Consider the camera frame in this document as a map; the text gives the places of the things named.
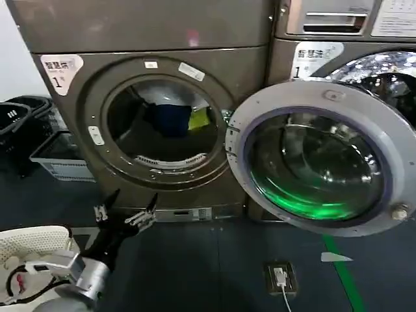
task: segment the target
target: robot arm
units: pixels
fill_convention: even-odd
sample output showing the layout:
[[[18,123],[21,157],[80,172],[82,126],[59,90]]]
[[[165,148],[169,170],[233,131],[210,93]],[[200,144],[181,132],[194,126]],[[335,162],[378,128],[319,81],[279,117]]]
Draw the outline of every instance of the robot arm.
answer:
[[[25,265],[29,273],[48,270],[70,281],[70,284],[55,289],[60,298],[40,304],[34,312],[83,312],[96,307],[105,282],[114,270],[122,242],[142,233],[155,222],[157,194],[145,211],[125,218],[125,215],[111,211],[119,192],[117,190],[107,198],[104,205],[94,208],[99,233],[89,249],[82,253],[62,251],[44,261],[30,261]]]

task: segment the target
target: floor socket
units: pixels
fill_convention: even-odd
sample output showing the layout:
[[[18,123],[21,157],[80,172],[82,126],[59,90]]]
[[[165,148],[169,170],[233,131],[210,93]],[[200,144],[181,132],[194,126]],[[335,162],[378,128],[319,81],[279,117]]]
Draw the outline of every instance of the floor socket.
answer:
[[[280,287],[277,286],[276,276],[274,275],[275,268],[282,268],[287,273],[285,292],[288,295],[295,296],[298,291],[298,284],[294,275],[293,266],[287,261],[274,261],[264,264],[264,274],[266,278],[266,286],[269,294],[276,296],[282,293]]]

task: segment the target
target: screw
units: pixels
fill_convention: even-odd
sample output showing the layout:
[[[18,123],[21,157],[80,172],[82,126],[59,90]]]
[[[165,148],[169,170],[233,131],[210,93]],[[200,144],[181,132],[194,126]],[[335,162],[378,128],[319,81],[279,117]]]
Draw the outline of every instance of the screw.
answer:
[[[396,205],[393,209],[393,212],[391,213],[391,218],[397,221],[403,221],[407,219],[408,216],[408,206],[404,205],[403,203]]]

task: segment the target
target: green floor line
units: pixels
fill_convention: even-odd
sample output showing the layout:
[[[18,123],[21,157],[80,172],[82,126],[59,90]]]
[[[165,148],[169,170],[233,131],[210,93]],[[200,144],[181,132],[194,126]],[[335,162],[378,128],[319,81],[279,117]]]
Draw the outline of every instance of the green floor line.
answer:
[[[322,238],[324,239],[326,249],[329,252],[333,252],[334,254],[342,254],[331,236],[323,235]],[[361,299],[361,296],[354,283],[354,279],[346,268],[345,263],[334,262],[333,265],[335,266],[338,276],[341,279],[345,293],[350,300],[352,310],[354,312],[365,312],[363,300]]]

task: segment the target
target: wall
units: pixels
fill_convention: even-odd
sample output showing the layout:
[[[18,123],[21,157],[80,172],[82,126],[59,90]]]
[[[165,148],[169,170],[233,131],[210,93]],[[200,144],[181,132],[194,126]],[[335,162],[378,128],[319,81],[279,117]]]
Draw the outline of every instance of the wall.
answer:
[[[0,101],[16,96],[49,96],[5,0],[0,0]]]

